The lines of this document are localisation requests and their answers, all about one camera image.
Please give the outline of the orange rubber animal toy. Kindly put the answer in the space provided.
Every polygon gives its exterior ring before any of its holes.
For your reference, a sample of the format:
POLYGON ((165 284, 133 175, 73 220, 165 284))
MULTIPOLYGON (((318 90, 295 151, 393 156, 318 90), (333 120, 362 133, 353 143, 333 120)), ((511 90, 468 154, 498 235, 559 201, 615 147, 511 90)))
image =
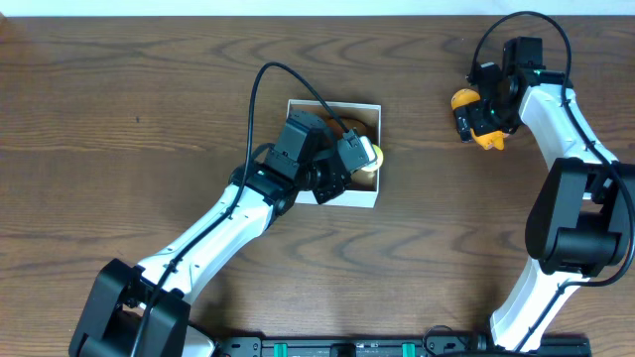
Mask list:
POLYGON ((471 142, 475 142, 484 150, 504 149, 506 134, 492 122, 491 112, 485 108, 476 91, 467 88, 459 90, 451 98, 450 106, 452 113, 456 107, 466 107, 471 125, 471 142))

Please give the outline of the brown plush toy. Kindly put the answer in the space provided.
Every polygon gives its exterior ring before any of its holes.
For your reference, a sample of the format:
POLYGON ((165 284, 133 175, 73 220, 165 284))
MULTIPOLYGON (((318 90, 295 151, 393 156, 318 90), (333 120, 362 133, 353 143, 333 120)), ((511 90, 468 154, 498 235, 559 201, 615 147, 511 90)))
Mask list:
MULTIPOLYGON (((341 118, 341 122, 349 130, 354 130, 359 136, 366 136, 368 133, 367 126, 356 119, 341 118)), ((329 118, 325 121, 327 127, 333 132, 336 139, 341 139, 344 134, 344 130, 334 118, 329 118)))

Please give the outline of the yellow cat rattle drum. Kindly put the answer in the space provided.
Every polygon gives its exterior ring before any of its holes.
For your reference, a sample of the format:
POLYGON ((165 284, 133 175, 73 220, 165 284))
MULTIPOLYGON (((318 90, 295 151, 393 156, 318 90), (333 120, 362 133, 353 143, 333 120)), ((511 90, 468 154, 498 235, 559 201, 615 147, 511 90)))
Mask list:
POLYGON ((371 148, 374 153, 374 160, 361 168, 363 172, 367 172, 367 173, 377 172, 381 168, 384 162, 384 155, 381 148, 375 144, 372 144, 371 148))

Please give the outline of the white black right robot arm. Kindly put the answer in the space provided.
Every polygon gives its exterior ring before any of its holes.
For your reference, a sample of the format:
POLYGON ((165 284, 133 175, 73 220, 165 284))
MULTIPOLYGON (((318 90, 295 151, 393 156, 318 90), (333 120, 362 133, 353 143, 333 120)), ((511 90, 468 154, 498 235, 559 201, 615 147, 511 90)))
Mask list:
POLYGON ((634 231, 634 168, 597 140, 561 71, 546 69, 539 38, 505 43, 502 63, 479 63, 471 86, 450 105, 457 134, 486 150, 526 126, 548 175, 525 227, 529 255, 509 297, 489 318, 496 347, 540 348, 566 300, 601 271, 623 262, 634 231))

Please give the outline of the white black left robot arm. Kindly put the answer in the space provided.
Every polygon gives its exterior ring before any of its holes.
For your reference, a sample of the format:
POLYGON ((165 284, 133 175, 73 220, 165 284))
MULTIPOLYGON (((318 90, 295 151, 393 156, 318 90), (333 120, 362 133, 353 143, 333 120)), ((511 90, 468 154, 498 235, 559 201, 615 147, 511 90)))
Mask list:
POLYGON ((292 111, 274 143, 247 153, 218 202, 168 246, 134 266, 97 275, 71 338, 71 356, 211 356, 216 344, 190 323, 191 306, 243 246, 284 215, 302 191, 317 203, 342 195, 380 149, 354 128, 336 135, 313 113, 292 111))

